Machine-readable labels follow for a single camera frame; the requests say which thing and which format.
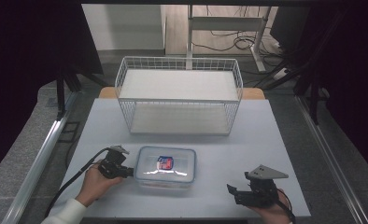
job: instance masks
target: white sleeve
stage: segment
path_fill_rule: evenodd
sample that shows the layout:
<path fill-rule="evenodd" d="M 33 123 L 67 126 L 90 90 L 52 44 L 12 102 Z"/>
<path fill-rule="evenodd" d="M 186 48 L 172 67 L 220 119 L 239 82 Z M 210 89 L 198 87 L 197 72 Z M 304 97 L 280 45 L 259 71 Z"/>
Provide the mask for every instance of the white sleeve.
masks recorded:
<path fill-rule="evenodd" d="M 85 211 L 86 207 L 82 203 L 69 199 L 60 213 L 47 217 L 41 224 L 78 224 Z"/>

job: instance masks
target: wrist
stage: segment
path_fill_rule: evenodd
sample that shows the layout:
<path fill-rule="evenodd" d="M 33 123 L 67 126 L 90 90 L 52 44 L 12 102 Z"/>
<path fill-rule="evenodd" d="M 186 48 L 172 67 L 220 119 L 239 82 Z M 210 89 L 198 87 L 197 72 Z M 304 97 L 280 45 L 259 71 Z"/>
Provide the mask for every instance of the wrist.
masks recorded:
<path fill-rule="evenodd" d="M 94 202 L 94 199 L 91 198 L 91 197 L 87 197 L 85 195 L 82 195 L 82 194 L 79 194 L 77 197 L 76 197 L 76 200 L 79 202 L 79 203 L 82 203 L 85 207 L 88 207 L 89 205 L 91 205 L 93 202 Z"/>
<path fill-rule="evenodd" d="M 264 224 L 291 224 L 290 219 L 287 216 L 276 216 L 263 218 L 262 222 Z"/>

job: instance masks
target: wooden table edge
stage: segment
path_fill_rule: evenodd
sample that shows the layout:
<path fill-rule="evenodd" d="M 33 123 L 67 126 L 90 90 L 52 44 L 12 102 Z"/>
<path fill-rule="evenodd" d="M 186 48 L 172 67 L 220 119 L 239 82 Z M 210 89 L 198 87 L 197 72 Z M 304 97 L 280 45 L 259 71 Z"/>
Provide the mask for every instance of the wooden table edge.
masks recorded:
<path fill-rule="evenodd" d="M 99 98 L 117 99 L 114 87 L 104 87 L 100 91 Z M 259 88 L 243 88 L 243 100 L 265 100 L 263 91 Z"/>

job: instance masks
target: white shelf unit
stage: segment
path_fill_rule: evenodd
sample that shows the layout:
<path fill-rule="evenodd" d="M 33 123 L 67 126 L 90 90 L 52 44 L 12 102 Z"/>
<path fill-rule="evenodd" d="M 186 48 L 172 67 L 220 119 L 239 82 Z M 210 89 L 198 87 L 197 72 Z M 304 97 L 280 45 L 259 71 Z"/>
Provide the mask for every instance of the white shelf unit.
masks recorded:
<path fill-rule="evenodd" d="M 228 135 L 243 89 L 236 60 L 197 58 L 125 57 L 115 86 L 130 133 L 156 134 Z"/>

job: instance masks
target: human hand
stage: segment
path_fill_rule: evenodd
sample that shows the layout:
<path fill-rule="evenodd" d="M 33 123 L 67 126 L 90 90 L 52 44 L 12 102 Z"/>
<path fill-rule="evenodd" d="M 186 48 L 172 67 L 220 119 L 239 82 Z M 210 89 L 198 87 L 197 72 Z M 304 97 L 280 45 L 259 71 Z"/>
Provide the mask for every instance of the human hand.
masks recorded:
<path fill-rule="evenodd" d="M 282 193 L 283 189 L 277 191 L 279 195 L 279 200 L 289 207 L 289 202 L 286 199 L 285 195 Z M 258 208 L 258 207 L 249 207 L 256 213 L 258 213 L 262 217 L 262 221 L 265 224 L 289 224 L 290 219 L 286 212 L 276 203 L 269 208 Z"/>
<path fill-rule="evenodd" d="M 76 200 L 86 207 L 104 195 L 110 187 L 117 185 L 122 181 L 122 177 L 116 177 L 114 179 L 105 178 L 100 173 L 98 167 L 99 162 L 87 170 L 81 191 L 76 197 Z"/>

